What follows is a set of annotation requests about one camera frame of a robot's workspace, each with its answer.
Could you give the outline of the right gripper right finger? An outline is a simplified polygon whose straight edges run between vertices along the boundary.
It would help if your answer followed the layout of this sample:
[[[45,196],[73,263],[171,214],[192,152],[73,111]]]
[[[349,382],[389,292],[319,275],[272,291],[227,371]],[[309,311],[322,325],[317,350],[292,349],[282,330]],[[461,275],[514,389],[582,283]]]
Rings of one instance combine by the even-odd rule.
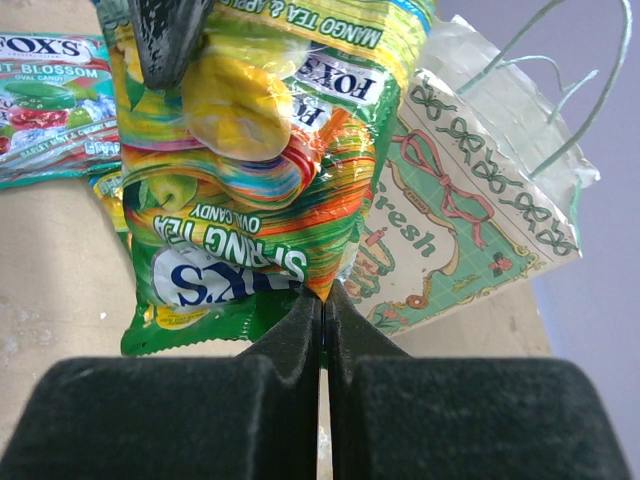
[[[335,283],[324,307],[337,479],[627,479],[601,399],[550,358],[417,358]]]

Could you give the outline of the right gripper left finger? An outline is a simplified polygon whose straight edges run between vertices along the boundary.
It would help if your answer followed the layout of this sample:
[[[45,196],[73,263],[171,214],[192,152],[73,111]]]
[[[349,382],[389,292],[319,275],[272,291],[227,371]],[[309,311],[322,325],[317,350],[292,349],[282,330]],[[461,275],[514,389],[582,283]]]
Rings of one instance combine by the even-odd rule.
[[[234,357],[82,357],[36,384],[5,479],[312,479],[320,302]]]

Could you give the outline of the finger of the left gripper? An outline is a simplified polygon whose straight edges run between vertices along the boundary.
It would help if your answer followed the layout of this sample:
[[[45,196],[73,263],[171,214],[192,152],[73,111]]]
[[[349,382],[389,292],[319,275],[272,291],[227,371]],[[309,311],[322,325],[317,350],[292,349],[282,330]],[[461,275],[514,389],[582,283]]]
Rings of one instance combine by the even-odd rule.
[[[129,1],[147,88],[168,90],[180,84],[214,5],[213,0]]]

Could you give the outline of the green Fox's bag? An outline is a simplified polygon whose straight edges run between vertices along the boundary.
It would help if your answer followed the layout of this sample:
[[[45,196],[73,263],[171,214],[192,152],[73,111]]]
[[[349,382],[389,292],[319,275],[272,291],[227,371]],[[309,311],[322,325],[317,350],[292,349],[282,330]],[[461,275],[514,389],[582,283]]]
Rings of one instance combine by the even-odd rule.
[[[129,1],[112,64],[142,356],[255,341],[349,268],[432,1],[214,1],[180,84],[144,85]]]
[[[89,185],[109,217],[117,234],[129,232],[123,211],[122,175],[119,170],[94,175]]]

